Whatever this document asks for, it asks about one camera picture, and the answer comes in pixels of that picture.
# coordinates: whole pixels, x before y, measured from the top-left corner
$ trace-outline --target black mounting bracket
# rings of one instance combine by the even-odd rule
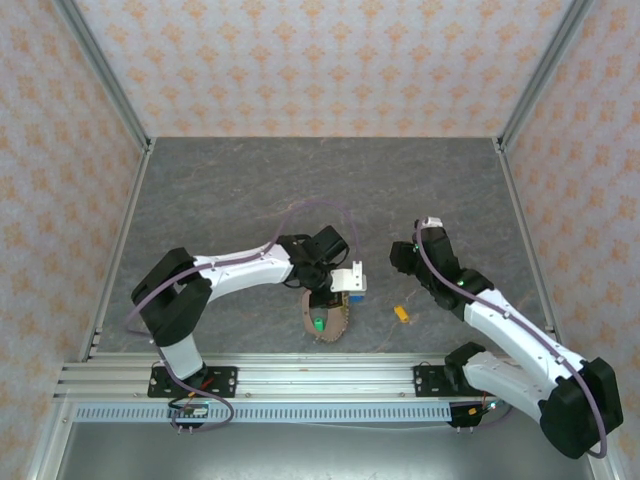
[[[444,365],[416,365],[413,367],[413,386],[416,397],[481,397],[483,392],[464,385],[452,385]]]
[[[208,380],[211,380],[211,382],[207,384],[203,391],[213,393],[222,398],[235,398],[238,385],[237,367],[208,367],[203,383]],[[181,398],[186,397],[188,393],[184,388],[173,382],[164,366],[157,366],[151,369],[151,378],[149,379],[149,388],[147,390],[149,398]]]

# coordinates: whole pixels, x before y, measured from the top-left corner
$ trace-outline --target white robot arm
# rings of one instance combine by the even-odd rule
[[[134,289],[131,299],[140,310],[154,343],[161,349],[173,373],[197,388],[206,374],[193,330],[205,306],[231,292],[262,284],[297,280],[311,291],[310,308],[343,306],[343,292],[361,296],[367,289],[362,263],[338,268],[333,263],[348,245],[331,226],[314,237],[282,235],[274,244],[212,257],[192,257],[184,248],[168,252]],[[193,271],[179,281],[171,279]],[[169,281],[170,288],[160,288]]]
[[[611,366],[600,358],[587,362],[560,345],[482,274],[460,268],[440,219],[416,221],[413,242],[394,242],[390,260],[401,273],[415,275],[440,307],[487,335],[518,365],[467,343],[445,358],[445,377],[454,390],[471,387],[503,399],[539,423],[570,458],[606,441],[606,434],[622,423]]]

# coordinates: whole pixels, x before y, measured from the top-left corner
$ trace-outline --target yellow object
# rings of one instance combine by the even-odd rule
[[[396,312],[396,315],[402,323],[409,323],[409,314],[403,307],[396,305],[393,307],[393,311]]]

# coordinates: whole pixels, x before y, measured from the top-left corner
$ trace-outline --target orange floral wallpaper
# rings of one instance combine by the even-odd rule
[[[76,360],[139,158],[51,0],[0,3],[0,478]]]
[[[570,0],[79,0],[151,136],[481,136]]]
[[[508,156],[565,341],[616,369],[638,478],[640,3],[596,2]]]

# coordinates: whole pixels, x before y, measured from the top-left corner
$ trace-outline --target purple cable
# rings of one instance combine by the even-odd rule
[[[216,263],[215,266],[216,267],[227,267],[229,265],[239,265],[241,263],[250,262],[252,260],[256,260],[257,258],[260,258],[261,256],[263,256],[265,253],[269,252],[269,250],[271,250],[273,248],[273,246],[278,241],[278,238],[282,234],[282,231],[284,230],[284,227],[287,225],[287,223],[289,223],[289,221],[291,220],[291,218],[295,214],[297,214],[301,210],[304,210],[304,209],[309,208],[309,207],[315,207],[317,205],[327,205],[329,207],[334,207],[335,209],[339,210],[347,218],[347,220],[351,224],[351,231],[353,232],[353,241],[355,243],[354,259],[356,261],[359,261],[360,260],[360,253],[361,253],[361,251],[360,251],[360,238],[358,236],[358,229],[356,228],[356,224],[353,221],[353,218],[351,217],[351,213],[349,213],[349,211],[347,209],[345,209],[344,207],[338,205],[337,203],[333,203],[333,202],[330,202],[328,200],[310,200],[308,202],[304,202],[304,203],[298,205],[297,207],[295,207],[289,213],[289,215],[287,215],[282,220],[282,222],[280,222],[280,225],[278,226],[278,229],[276,230],[276,233],[273,235],[271,240],[269,240],[269,243],[267,244],[267,246],[263,250],[261,250],[261,251],[259,251],[257,253],[254,253],[253,255],[249,255],[247,257],[234,258],[234,259],[231,259],[231,260],[224,260],[224,261]],[[136,330],[136,329],[131,327],[131,323],[133,322],[133,319],[142,311],[142,309],[144,307],[146,307],[149,304],[149,302],[151,302],[151,300],[156,298],[161,292],[163,292],[165,289],[167,289],[170,286],[172,286],[175,282],[177,282],[178,280],[181,280],[181,279],[183,279],[185,277],[188,277],[189,275],[191,275],[193,273],[199,272],[200,270],[206,270],[208,268],[213,268],[213,264],[205,263],[204,265],[198,265],[197,267],[190,268],[188,270],[185,270],[184,272],[181,272],[181,273],[171,277],[170,279],[168,279],[167,281],[165,281],[164,283],[160,284],[158,287],[153,289],[138,305],[135,306],[135,308],[133,310],[131,310],[129,315],[127,315],[127,318],[124,321],[125,328],[126,328],[127,332],[129,332],[129,333],[131,333],[133,335],[137,335],[137,336],[141,336],[141,337],[145,337],[145,338],[150,338],[151,335],[148,332],[143,332],[143,331],[140,331],[140,330]]]
[[[598,404],[596,403],[596,399],[593,397],[591,390],[589,390],[589,386],[586,384],[584,379],[580,376],[578,371],[575,368],[573,368],[573,366],[560,354],[560,352],[558,352],[553,346],[549,345],[549,343],[547,342],[547,339],[543,337],[540,333],[538,333],[535,329],[531,328],[529,325],[524,323],[519,318],[512,316],[508,311],[504,310],[502,307],[498,305],[494,305],[493,303],[488,302],[484,298],[480,298],[472,293],[469,293],[466,290],[463,290],[462,288],[458,287],[456,284],[444,278],[444,276],[442,276],[442,274],[440,274],[440,272],[438,272],[438,270],[436,270],[436,268],[433,266],[433,264],[431,263],[431,260],[429,260],[429,257],[427,256],[427,253],[424,251],[424,248],[422,248],[422,225],[426,223],[427,220],[428,220],[427,218],[420,220],[416,225],[416,240],[417,240],[418,251],[420,252],[420,256],[422,257],[422,260],[424,260],[425,265],[429,268],[429,270],[431,270],[431,273],[433,273],[433,275],[438,280],[440,280],[444,285],[446,285],[447,287],[449,287],[451,290],[458,293],[459,295],[462,295],[463,297],[466,297],[473,302],[478,302],[481,305],[484,305],[485,307],[490,308],[491,310],[498,313],[499,315],[505,318],[509,318],[510,320],[515,322],[516,325],[518,325],[520,328],[525,330],[529,335],[531,335],[536,340],[538,340],[538,342],[551,355],[554,355],[556,357],[556,361],[561,360],[560,364],[564,366],[569,371],[569,373],[571,373],[571,375],[573,375],[573,377],[576,379],[576,382],[578,382],[578,385],[584,392],[584,395],[587,398],[587,402],[589,403],[589,407],[591,408],[591,412],[593,413],[593,417],[596,421],[596,426],[598,427],[598,435],[600,436],[600,451],[596,453],[596,452],[593,452],[592,450],[589,450],[587,453],[595,458],[601,459],[606,457],[607,456],[607,431],[604,427],[604,421],[602,420],[602,415],[600,415],[600,410],[598,409]]]
[[[197,267],[189,268],[189,269],[185,270],[184,272],[180,272],[179,274],[174,275],[173,277],[171,277],[169,280],[167,280],[167,281],[161,283],[160,285],[158,285],[155,289],[153,289],[149,293],[149,295],[144,297],[142,299],[142,301],[138,305],[136,305],[133,310],[131,310],[131,312],[129,312],[129,315],[127,315],[127,318],[124,320],[124,324],[125,324],[125,327],[127,329],[127,332],[132,333],[134,335],[141,336],[141,337],[147,337],[147,338],[151,337],[151,334],[149,332],[142,332],[140,330],[135,330],[135,329],[133,329],[131,327],[131,322],[136,317],[136,315],[138,315],[142,311],[142,309],[144,307],[149,305],[149,302],[151,302],[151,300],[156,298],[158,295],[160,295],[161,292],[163,292],[165,289],[169,288],[171,285],[176,283],[178,280],[182,280],[183,278],[188,277],[189,275],[193,275],[194,273],[197,273],[200,270],[206,270],[208,268],[211,268],[212,266],[213,265],[210,264],[210,263],[205,263],[204,265],[198,265]]]
[[[182,388],[184,388],[188,392],[197,393],[198,395],[200,395],[202,397],[211,398],[213,400],[216,400],[216,401],[220,402],[221,404],[223,404],[225,407],[227,407],[229,409],[229,416],[227,418],[225,418],[224,420],[222,420],[221,422],[212,423],[212,424],[209,424],[209,425],[206,425],[206,426],[203,425],[202,427],[200,427],[200,428],[198,428],[196,430],[190,430],[190,432],[192,432],[192,433],[193,432],[195,432],[195,433],[208,432],[209,430],[215,430],[216,428],[223,427],[226,424],[228,424],[229,422],[231,422],[231,420],[233,420],[233,417],[235,417],[235,410],[233,409],[233,405],[231,405],[231,403],[229,403],[228,400],[226,400],[225,398],[222,398],[222,397],[220,397],[218,395],[215,395],[213,393],[205,392],[204,390],[199,390],[197,388],[190,387],[189,385],[184,383],[182,380],[180,380],[175,373],[173,373],[173,370],[171,370],[171,366],[169,365],[169,362],[167,362],[167,358],[162,353],[162,350],[160,349],[160,347],[158,347],[158,354],[160,355],[160,358],[162,359],[162,363],[164,364],[164,367],[167,369],[167,372],[169,373],[169,376],[171,377],[171,380],[173,380],[176,385],[180,385]],[[183,412],[185,410],[186,407],[187,407],[187,404],[183,405],[182,408],[180,408],[179,410],[176,410],[173,413],[173,415],[171,416],[171,426],[174,429],[178,430],[178,432],[180,432],[180,426],[176,422],[176,418],[178,417],[178,415],[181,412]]]
[[[299,211],[304,210],[306,208],[315,207],[315,206],[318,206],[318,205],[326,205],[326,206],[333,207],[333,208],[339,210],[340,213],[342,213],[345,216],[345,218],[349,221],[349,223],[351,224],[351,231],[353,233],[353,241],[355,243],[355,250],[356,250],[355,255],[354,255],[354,259],[356,261],[359,261],[360,260],[360,238],[358,237],[358,229],[356,228],[356,225],[355,225],[355,223],[353,221],[353,218],[351,217],[351,213],[349,213],[349,211],[347,209],[345,209],[344,207],[338,205],[337,203],[333,203],[333,202],[330,202],[328,200],[310,200],[308,202],[304,202],[304,203],[298,205],[297,207],[295,207],[289,213],[289,215],[284,217],[282,222],[280,222],[280,226],[276,230],[276,233],[273,235],[271,240],[269,240],[269,243],[267,244],[267,246],[265,247],[264,250],[261,250],[260,252],[254,253],[253,255],[249,255],[248,257],[236,258],[236,259],[233,259],[233,260],[225,260],[225,261],[222,261],[222,262],[218,262],[218,263],[216,263],[216,266],[217,267],[226,267],[228,265],[237,265],[239,263],[250,262],[252,260],[260,258],[261,256],[263,256],[265,253],[267,253],[269,250],[271,250],[273,248],[273,246],[278,241],[278,237],[280,237],[280,235],[282,234],[282,231],[284,230],[284,227],[287,225],[287,223],[289,223],[289,221],[291,220],[291,218],[295,214],[297,214]]]

